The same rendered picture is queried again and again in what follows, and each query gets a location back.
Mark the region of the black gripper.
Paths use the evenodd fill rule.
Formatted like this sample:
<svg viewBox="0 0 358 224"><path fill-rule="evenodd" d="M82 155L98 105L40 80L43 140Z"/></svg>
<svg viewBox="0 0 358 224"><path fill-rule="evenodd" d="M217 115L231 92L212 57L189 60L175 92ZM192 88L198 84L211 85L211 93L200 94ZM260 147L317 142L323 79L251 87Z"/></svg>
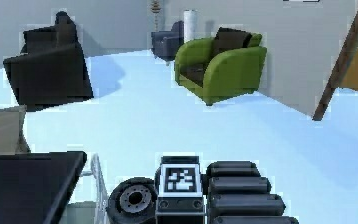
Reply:
<svg viewBox="0 0 358 224"><path fill-rule="evenodd" d="M156 199L150 178L134 177L121 182L108 199L110 224L155 224Z"/></svg>

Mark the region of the white cylinder floor lamp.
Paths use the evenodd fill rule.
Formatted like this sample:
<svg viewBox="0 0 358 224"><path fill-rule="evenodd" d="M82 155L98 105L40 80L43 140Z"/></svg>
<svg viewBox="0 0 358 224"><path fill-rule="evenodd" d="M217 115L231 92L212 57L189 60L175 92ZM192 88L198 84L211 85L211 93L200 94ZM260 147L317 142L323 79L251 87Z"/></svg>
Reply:
<svg viewBox="0 0 358 224"><path fill-rule="evenodd" d="M196 10L185 10L183 12L184 22L184 42L193 40L196 36L196 25L197 25L197 11Z"/></svg>

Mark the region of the dark brown cushion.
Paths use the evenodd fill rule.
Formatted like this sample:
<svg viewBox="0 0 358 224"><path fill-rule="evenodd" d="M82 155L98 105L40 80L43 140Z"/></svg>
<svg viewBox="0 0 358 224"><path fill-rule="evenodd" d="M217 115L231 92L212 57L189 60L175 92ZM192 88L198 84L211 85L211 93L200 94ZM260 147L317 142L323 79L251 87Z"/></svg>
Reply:
<svg viewBox="0 0 358 224"><path fill-rule="evenodd" d="M220 27L213 40L212 56L229 50L247 48L251 38L252 34L249 32Z"/></svg>

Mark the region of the striped floor lamp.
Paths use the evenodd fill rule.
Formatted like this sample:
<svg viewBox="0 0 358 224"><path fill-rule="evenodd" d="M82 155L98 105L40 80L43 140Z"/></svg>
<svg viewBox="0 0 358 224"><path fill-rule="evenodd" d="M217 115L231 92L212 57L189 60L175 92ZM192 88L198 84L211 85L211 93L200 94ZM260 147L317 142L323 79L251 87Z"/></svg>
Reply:
<svg viewBox="0 0 358 224"><path fill-rule="evenodd" d="M159 30L159 13L161 11L160 0L151 0L150 11L154 15L155 31Z"/></svg>

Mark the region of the brown door frame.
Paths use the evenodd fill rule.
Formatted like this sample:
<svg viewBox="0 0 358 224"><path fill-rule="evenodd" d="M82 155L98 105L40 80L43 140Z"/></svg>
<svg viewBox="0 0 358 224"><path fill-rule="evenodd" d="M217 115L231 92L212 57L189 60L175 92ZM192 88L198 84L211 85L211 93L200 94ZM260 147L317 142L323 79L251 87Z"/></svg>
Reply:
<svg viewBox="0 0 358 224"><path fill-rule="evenodd" d="M349 28L347 36L343 42L341 51L334 64L331 75L324 88L322 96L319 100L317 108L312 116L314 121L321 121L329 106L335 90L339 87L348 67L351 50L355 47L358 38L358 9Z"/></svg>

